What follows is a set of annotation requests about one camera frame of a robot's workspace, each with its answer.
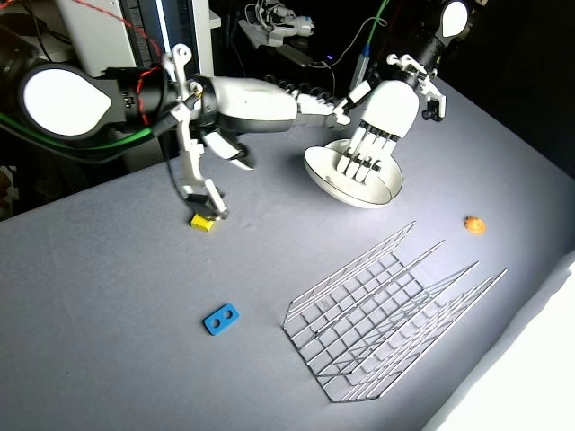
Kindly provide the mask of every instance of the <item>white bowl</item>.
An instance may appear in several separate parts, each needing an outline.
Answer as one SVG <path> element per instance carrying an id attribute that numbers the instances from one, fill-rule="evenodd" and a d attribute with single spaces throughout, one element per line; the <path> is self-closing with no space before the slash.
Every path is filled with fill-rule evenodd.
<path id="1" fill-rule="evenodd" d="M 334 198 L 361 208 L 380 208 L 392 200 L 401 190 L 402 171 L 393 157 L 381 162 L 378 176 L 365 183 L 348 178 L 335 167 L 349 140 L 340 139 L 326 147 L 312 146 L 305 150 L 305 169 L 312 180 Z"/>

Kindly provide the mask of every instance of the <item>table surface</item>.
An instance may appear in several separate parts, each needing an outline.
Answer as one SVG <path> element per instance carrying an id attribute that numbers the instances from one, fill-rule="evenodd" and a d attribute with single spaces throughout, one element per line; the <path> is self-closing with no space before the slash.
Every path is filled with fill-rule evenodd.
<path id="1" fill-rule="evenodd" d="M 559 258 L 575 248 L 575 183 L 443 83 L 447 118 L 418 119 L 394 156 L 403 189 L 348 207 L 305 173 L 320 128 L 248 135 L 259 166 L 208 157 L 231 216 L 190 229 L 163 165 L 0 224 L 0 428 L 420 429 Z M 482 217 L 484 236 L 466 216 Z M 381 400 L 331 404 L 281 329 L 288 303 L 390 233 L 468 287 L 509 273 Z M 202 319 L 233 303 L 217 337 Z"/>

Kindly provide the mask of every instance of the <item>orange ball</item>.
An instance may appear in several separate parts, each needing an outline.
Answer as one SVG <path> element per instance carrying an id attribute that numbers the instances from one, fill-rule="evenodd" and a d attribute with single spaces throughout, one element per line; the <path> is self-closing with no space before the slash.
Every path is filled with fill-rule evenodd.
<path id="1" fill-rule="evenodd" d="M 479 217 L 467 217 L 465 219 L 465 229 L 474 235 L 483 235 L 487 226 L 485 222 Z"/>

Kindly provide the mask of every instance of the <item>dish rack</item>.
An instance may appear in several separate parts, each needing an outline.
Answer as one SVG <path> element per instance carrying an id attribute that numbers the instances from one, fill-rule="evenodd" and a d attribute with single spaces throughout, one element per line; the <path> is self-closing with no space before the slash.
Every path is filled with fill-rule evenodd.
<path id="1" fill-rule="evenodd" d="M 449 291 L 479 262 L 431 286 L 412 270 L 442 242 L 404 264 L 395 255 L 415 222 L 294 299 L 283 329 L 333 402 L 384 396 L 505 275 Z"/>

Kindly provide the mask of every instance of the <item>blue block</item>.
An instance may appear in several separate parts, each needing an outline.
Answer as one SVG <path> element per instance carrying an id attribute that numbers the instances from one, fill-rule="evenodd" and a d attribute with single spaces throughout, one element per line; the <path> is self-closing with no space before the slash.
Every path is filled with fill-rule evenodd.
<path id="1" fill-rule="evenodd" d="M 204 326 L 212 335 L 219 334 L 222 330 L 232 325 L 240 318 L 240 313 L 233 305 L 227 303 L 216 312 L 204 319 Z"/>

